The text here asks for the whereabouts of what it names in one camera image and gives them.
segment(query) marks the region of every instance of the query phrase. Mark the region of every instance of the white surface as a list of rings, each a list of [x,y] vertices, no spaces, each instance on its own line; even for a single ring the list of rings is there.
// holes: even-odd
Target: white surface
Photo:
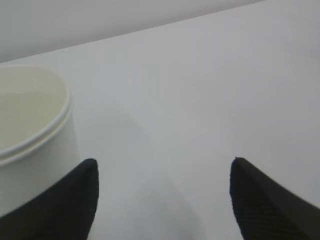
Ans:
[[[0,62],[261,0],[0,0]]]
[[[241,238],[228,193],[234,156],[320,207],[319,9],[267,0],[7,63],[69,80],[80,154],[99,161],[95,239],[157,236],[145,231],[162,211],[142,206],[158,209],[148,185],[157,165],[208,240]]]

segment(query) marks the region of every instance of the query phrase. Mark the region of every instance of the white cup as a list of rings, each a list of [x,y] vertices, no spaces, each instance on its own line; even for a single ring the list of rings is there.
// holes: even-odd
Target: white cup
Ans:
[[[69,88],[36,66],[0,68],[0,217],[80,162]]]

